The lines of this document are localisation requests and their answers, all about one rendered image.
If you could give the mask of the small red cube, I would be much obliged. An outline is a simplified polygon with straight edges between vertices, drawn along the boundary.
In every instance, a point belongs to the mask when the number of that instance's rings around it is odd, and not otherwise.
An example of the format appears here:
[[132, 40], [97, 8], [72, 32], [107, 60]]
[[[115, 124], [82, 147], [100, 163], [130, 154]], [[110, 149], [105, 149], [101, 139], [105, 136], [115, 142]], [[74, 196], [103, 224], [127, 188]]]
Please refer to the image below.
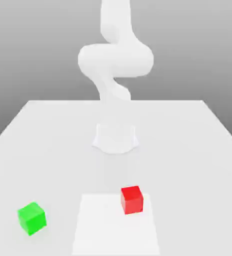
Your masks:
[[140, 188], [135, 186], [121, 188], [121, 205], [124, 214], [134, 214], [143, 211], [144, 198]]

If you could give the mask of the small green cube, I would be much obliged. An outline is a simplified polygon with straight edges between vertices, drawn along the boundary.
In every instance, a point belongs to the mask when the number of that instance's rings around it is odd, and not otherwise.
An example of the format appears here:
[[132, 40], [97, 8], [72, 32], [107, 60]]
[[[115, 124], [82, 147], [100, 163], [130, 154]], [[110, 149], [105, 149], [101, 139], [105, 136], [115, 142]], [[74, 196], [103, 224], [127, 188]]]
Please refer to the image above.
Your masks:
[[34, 201], [20, 208], [17, 217], [20, 226], [29, 236], [47, 226], [44, 210]]

